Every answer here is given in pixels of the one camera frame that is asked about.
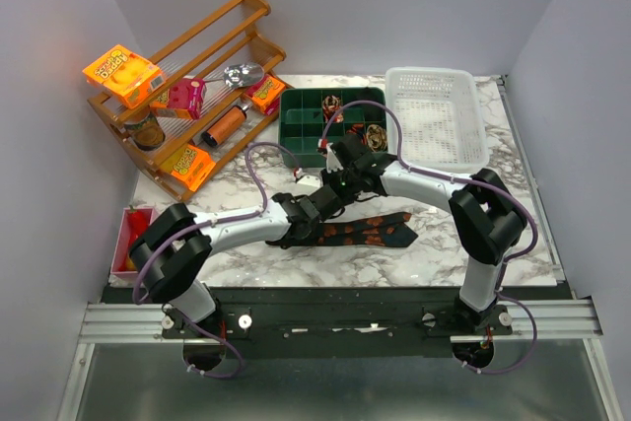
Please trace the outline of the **dark orange-patterned necktie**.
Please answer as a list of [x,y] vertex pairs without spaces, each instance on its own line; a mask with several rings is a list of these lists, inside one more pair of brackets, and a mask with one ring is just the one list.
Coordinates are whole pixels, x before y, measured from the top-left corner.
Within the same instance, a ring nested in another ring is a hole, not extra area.
[[302,239],[287,237],[267,244],[283,249],[293,246],[407,248],[418,238],[418,234],[407,225],[410,218],[410,213],[395,212],[350,222],[320,223]]

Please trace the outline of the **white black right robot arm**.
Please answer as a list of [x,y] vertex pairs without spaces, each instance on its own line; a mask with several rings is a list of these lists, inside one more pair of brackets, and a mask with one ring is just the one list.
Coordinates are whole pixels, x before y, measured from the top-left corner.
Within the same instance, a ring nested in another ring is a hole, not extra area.
[[499,177],[484,169],[472,178],[416,173],[391,154],[375,154],[353,134],[325,145],[322,181],[344,204],[362,193],[402,197],[437,207],[452,215],[461,246],[468,255],[464,282],[455,300],[454,322],[467,334],[489,322],[497,304],[501,263],[526,227],[525,212]]

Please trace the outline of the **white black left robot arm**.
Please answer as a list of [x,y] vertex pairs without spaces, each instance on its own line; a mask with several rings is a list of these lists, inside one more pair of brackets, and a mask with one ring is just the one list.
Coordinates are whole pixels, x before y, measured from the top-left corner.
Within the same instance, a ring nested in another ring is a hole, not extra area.
[[209,336],[218,327],[218,304],[198,279],[209,257],[257,242],[304,239],[353,201],[325,185],[302,197],[277,193],[264,202],[262,210],[221,212],[205,220],[185,204],[174,204],[129,251],[138,269],[133,301],[169,304],[184,315],[184,324],[194,335]]

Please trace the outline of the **rolled orange black tie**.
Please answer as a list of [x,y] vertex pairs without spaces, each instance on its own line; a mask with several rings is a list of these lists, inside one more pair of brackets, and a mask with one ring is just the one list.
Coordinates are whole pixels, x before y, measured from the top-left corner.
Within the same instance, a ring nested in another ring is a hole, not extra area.
[[357,136],[363,143],[366,142],[366,129],[363,124],[353,124],[346,133]]

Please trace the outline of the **black cloth in tray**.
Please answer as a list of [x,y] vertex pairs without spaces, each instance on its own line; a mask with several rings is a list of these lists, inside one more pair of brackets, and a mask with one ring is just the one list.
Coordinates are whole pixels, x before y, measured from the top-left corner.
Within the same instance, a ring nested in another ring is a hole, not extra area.
[[359,101],[371,101],[378,104],[384,104],[384,95],[381,91],[366,89],[358,93]]

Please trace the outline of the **white plastic basket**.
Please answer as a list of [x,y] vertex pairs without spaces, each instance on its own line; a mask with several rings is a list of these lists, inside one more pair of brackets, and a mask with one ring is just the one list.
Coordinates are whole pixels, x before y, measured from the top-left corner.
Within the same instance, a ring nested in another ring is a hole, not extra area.
[[473,174],[489,163],[473,76],[463,70],[393,67],[386,71],[388,151],[412,165]]

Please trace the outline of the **orange black bottle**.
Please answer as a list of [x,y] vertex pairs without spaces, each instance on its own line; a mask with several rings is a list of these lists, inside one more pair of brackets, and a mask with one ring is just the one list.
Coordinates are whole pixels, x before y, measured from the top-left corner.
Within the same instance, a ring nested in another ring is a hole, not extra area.
[[210,147],[223,144],[245,122],[246,111],[246,107],[232,106],[201,134],[202,141]]

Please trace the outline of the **small orange pink box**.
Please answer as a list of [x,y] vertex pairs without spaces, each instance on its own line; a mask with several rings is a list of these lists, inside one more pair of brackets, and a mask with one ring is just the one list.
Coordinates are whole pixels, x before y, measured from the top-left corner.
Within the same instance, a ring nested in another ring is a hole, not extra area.
[[266,74],[260,81],[245,91],[245,97],[262,114],[272,114],[279,105],[280,96],[287,89],[284,82]]

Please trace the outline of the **lower orange sponge box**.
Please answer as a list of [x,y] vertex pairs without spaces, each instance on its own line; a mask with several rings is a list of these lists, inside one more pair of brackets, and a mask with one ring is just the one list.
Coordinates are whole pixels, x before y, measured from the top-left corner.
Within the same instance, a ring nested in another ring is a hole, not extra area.
[[216,162],[205,150],[185,144],[160,164],[160,170],[195,192],[215,166]]

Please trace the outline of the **wooden three-tier rack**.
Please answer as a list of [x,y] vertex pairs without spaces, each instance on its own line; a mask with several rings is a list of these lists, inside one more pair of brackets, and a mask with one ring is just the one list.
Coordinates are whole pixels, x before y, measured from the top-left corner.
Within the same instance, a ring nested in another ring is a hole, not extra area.
[[266,0],[230,0],[150,57],[117,44],[85,67],[89,104],[138,169],[185,202],[279,114],[285,51],[258,21]]

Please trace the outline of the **pink sponge box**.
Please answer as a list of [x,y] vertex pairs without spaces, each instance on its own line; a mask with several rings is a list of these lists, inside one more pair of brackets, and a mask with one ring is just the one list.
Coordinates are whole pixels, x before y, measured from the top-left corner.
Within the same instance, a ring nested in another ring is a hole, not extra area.
[[202,115],[206,84],[199,79],[183,78],[150,103],[157,117],[196,120]]

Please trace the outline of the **red toy pepper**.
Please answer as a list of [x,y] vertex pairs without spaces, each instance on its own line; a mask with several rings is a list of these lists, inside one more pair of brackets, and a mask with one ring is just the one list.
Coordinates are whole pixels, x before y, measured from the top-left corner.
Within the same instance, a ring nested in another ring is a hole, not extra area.
[[143,211],[130,208],[127,212],[127,223],[132,234],[141,236],[149,227],[149,218]]

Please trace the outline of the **pink plastic bin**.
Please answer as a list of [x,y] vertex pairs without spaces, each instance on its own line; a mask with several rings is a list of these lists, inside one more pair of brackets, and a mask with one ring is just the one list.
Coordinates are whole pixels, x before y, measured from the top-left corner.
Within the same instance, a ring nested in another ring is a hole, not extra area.
[[[153,207],[130,207],[143,211],[147,217],[149,218],[149,225],[155,220],[158,213]],[[123,280],[130,281],[133,279],[136,274],[135,272],[126,271],[124,267],[125,258],[128,255],[129,249],[131,245],[140,237],[132,234],[130,232],[128,223],[127,223],[127,212],[130,208],[125,208],[123,210],[123,215],[121,218],[121,223],[118,231],[116,246],[114,250],[114,256],[112,259],[112,263],[110,266],[110,274],[116,277],[120,277]]]

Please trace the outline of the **food can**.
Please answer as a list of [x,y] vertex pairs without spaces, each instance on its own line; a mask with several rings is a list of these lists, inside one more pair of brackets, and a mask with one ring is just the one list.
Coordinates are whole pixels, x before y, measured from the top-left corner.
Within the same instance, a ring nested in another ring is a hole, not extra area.
[[123,127],[133,143],[142,151],[156,150],[162,146],[166,139],[164,130],[149,109],[143,115],[126,121]]

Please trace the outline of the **aluminium frame rail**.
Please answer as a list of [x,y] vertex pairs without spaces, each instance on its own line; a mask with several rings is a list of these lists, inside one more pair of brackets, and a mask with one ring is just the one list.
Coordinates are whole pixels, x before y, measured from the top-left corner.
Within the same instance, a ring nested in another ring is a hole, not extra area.
[[[538,340],[591,339],[602,336],[602,328],[591,300],[525,301],[536,323]],[[511,302],[499,304],[510,317],[510,326],[494,322],[493,341],[532,340],[531,321],[526,311]]]

